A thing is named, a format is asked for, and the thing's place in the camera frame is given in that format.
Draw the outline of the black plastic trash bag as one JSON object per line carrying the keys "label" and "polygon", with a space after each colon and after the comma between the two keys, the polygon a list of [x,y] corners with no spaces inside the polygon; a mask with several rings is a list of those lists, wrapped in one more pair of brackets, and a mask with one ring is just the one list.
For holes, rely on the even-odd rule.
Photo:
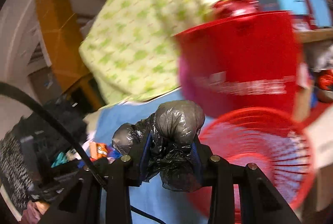
{"label": "black plastic trash bag", "polygon": [[194,192],[201,188],[201,182],[197,181],[191,164],[191,145],[204,122],[204,112],[195,102],[165,102],[148,118],[122,124],[112,137],[112,147],[122,155],[134,153],[139,170],[143,141],[151,133],[148,173],[140,181],[149,182],[159,175],[163,188]]}

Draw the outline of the magenta pillow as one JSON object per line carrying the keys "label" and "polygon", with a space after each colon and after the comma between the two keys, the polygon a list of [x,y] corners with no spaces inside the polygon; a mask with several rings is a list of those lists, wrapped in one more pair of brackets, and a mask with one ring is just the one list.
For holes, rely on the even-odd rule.
{"label": "magenta pillow", "polygon": [[178,79],[184,99],[195,102],[203,109],[205,115],[208,115],[205,90],[198,86],[195,79],[191,76],[187,62],[182,55],[179,57]]}

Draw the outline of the red mesh plastic basket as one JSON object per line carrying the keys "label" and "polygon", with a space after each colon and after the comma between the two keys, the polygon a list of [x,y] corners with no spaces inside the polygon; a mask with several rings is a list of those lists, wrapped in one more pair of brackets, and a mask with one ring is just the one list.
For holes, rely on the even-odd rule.
{"label": "red mesh plastic basket", "polygon": [[196,140],[201,189],[187,194],[209,223],[299,223],[295,209],[314,180],[303,127],[272,108],[213,120]]}

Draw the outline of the green clover patterned quilt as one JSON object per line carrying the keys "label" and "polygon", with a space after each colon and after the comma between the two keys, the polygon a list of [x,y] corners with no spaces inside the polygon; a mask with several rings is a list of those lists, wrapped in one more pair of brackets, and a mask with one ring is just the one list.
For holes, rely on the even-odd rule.
{"label": "green clover patterned quilt", "polygon": [[79,52],[109,105],[179,86],[174,35],[211,19],[219,0],[107,0]]}

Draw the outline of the black clothing pile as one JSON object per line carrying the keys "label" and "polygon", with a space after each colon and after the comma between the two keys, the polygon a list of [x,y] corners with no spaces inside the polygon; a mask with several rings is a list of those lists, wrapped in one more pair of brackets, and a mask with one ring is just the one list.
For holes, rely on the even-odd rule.
{"label": "black clothing pile", "polygon": [[[71,134],[76,142],[83,144],[87,140],[87,124],[77,108],[60,97],[43,106]],[[46,186],[54,182],[52,165],[59,153],[66,153],[71,144],[36,113],[21,118],[12,132],[19,142],[29,178],[37,186]]]}

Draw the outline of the red paper gift bag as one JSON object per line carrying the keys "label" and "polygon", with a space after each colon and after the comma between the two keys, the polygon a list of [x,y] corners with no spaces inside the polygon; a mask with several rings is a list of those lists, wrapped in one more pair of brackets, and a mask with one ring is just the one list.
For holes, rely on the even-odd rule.
{"label": "red paper gift bag", "polygon": [[300,44],[288,11],[215,20],[175,35],[194,101],[218,117],[247,107],[291,113]]}

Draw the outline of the dark red plastic bag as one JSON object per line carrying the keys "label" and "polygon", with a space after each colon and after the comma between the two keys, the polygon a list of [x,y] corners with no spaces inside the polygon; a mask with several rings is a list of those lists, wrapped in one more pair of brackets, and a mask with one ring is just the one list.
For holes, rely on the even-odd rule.
{"label": "dark red plastic bag", "polygon": [[252,14],[261,10],[258,0],[220,0],[212,9],[215,19]]}

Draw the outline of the orange wooden headboard post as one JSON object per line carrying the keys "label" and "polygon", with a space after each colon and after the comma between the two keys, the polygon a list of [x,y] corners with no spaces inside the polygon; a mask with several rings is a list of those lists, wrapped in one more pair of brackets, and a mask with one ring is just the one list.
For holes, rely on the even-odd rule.
{"label": "orange wooden headboard post", "polygon": [[93,75],[83,63],[83,41],[70,0],[35,0],[36,13],[52,72],[68,98],[79,98],[91,111],[104,103],[93,87]]}

